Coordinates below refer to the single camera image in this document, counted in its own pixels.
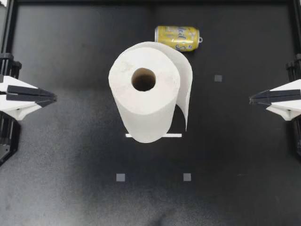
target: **paper towel roll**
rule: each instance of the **paper towel roll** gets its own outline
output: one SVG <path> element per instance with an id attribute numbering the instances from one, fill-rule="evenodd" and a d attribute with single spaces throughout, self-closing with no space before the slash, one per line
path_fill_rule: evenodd
<path id="1" fill-rule="evenodd" d="M 109 73 L 122 121 L 142 143 L 156 141 L 168 132 L 176 103 L 187 126 L 191 84 L 192 69 L 186 57 L 157 42 L 128 48 Z"/>

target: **black tabletop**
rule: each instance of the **black tabletop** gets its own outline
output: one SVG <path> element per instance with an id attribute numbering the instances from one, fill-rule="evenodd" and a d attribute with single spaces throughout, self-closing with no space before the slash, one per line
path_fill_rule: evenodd
<path id="1" fill-rule="evenodd" d="M 183 137 L 141 144 L 125 137 L 108 73 L 159 24 L 194 26 L 204 42 L 185 54 L 187 132 L 176 107 L 170 132 Z M 20 122 L 19 150 L 0 167 L 0 225 L 300 225 L 290 123 L 248 103 L 288 82 L 286 6 L 23 5 L 13 54 L 19 79 L 58 102 Z"/>

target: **yellow can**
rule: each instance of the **yellow can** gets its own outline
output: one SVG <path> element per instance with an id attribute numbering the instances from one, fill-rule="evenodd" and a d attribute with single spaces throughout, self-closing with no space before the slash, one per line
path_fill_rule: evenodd
<path id="1" fill-rule="evenodd" d="M 158 26 L 155 29 L 155 41 L 185 52 L 197 49 L 203 39 L 194 27 Z"/>

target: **white line marker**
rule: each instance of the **white line marker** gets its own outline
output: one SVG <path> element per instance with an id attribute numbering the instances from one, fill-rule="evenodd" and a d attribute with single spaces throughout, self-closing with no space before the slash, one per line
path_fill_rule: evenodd
<path id="1" fill-rule="evenodd" d="M 132 137 L 129 133 L 126 133 L 126 137 Z M 182 137 L 182 133 L 166 133 L 163 137 Z"/>

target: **gray square marker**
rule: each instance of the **gray square marker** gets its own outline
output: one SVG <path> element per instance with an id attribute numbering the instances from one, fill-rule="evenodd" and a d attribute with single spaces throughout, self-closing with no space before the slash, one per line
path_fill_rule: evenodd
<path id="1" fill-rule="evenodd" d="M 183 181 L 191 181 L 191 173 L 183 173 Z"/>
<path id="2" fill-rule="evenodd" d="M 214 81 L 215 82 L 222 82 L 222 75 L 216 74 L 214 76 Z"/>
<path id="3" fill-rule="evenodd" d="M 126 175 L 124 173 L 116 173 L 116 181 L 117 182 L 125 182 Z"/>

